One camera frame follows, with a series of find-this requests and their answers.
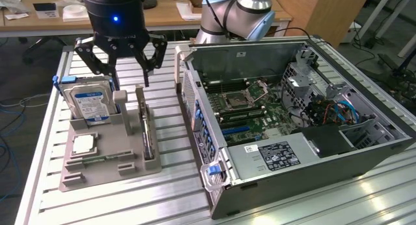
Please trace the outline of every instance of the blue hard drive label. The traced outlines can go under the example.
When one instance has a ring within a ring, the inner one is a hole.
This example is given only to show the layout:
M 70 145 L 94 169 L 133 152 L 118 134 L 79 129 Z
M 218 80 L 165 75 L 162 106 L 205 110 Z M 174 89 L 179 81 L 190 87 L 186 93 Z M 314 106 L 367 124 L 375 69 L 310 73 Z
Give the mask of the blue hard drive label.
M 85 94 L 77 94 L 77 98 L 82 98 L 82 97 L 98 97 L 98 96 L 102 96 L 102 95 L 103 95 L 102 92 L 85 93 Z
M 99 124 L 110 118 L 107 104 L 103 103 L 105 95 L 102 92 L 77 94 L 75 98 L 79 110 L 87 121 Z
M 299 158 L 287 141 L 259 147 L 259 151 L 271 171 L 301 164 Z

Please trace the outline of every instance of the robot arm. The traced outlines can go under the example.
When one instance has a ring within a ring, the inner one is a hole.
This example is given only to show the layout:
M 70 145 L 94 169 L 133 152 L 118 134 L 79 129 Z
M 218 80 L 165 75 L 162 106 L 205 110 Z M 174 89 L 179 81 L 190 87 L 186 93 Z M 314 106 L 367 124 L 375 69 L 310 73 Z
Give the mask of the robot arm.
M 75 51 L 93 73 L 114 77 L 117 89 L 118 58 L 134 56 L 143 68 L 146 87 L 150 85 L 149 74 L 161 68 L 167 49 L 163 36 L 149 33 L 145 24 L 143 0 L 85 0 L 94 29 L 94 37 L 78 39 Z M 147 59 L 145 48 L 153 43 L 157 50 Z M 109 54 L 109 63 L 103 63 L 93 51 L 97 45 Z
M 261 40 L 275 19 L 271 7 L 271 0 L 209 0 L 209 2 L 205 0 L 202 29 L 197 43 L 227 42 L 225 29 L 249 40 Z

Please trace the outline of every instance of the gray robot arm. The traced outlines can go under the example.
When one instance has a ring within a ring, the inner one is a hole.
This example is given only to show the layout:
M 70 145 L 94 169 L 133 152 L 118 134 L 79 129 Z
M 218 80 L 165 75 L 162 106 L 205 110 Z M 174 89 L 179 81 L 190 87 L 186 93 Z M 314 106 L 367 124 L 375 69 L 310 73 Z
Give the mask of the gray robot arm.
M 249 40 L 261 40 L 275 19 L 271 7 L 271 0 L 209 0 L 209 2 L 205 0 L 202 29 L 197 43 L 227 42 L 230 39 L 225 29 Z

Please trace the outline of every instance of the wooden cabinet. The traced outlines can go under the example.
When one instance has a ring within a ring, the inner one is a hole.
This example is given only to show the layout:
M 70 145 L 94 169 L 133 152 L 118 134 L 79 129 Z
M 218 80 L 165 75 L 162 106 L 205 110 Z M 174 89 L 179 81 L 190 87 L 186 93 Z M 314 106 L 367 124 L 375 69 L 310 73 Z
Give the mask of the wooden cabinet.
M 303 28 L 311 35 L 321 35 L 338 47 L 366 0 L 278 0 L 294 16 L 290 27 Z M 286 36 L 305 35 L 301 30 L 289 30 Z

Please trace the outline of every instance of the aluminum extrusion table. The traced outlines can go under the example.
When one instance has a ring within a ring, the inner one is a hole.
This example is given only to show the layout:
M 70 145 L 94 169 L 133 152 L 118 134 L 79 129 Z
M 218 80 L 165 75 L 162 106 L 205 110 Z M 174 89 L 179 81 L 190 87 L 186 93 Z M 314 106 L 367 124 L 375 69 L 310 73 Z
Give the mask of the aluminum extrusion table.
M 174 89 L 171 42 L 163 68 L 155 70 L 146 97 L 155 110 L 163 171 L 155 175 L 89 187 L 58 190 L 70 127 L 70 110 L 53 90 L 17 224 L 123 225 L 277 225 L 277 224 L 416 224 L 416 148 L 389 158 L 366 175 L 246 211 L 222 220 L 210 218 L 199 172 Z M 416 129 L 415 117 L 330 46 L 323 46 L 349 72 Z M 337 82 L 338 73 L 322 61 L 321 70 Z M 122 89 L 137 106 L 134 88 L 143 73 L 134 59 L 118 62 Z M 90 75 L 71 48 L 66 48 L 58 75 Z

